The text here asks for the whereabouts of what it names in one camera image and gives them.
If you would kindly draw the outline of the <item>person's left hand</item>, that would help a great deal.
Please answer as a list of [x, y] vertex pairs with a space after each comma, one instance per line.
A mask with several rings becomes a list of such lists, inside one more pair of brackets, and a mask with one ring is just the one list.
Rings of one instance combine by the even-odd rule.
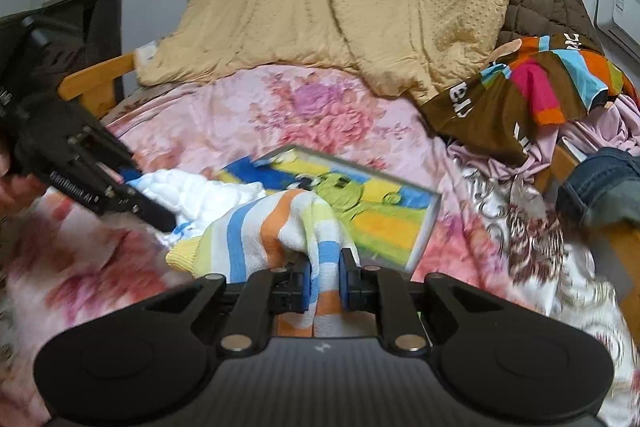
[[47, 191], [47, 187], [32, 174], [17, 176], [9, 174], [10, 155], [1, 147], [1, 186], [0, 186], [0, 215], [16, 215], [28, 208], [33, 202]]

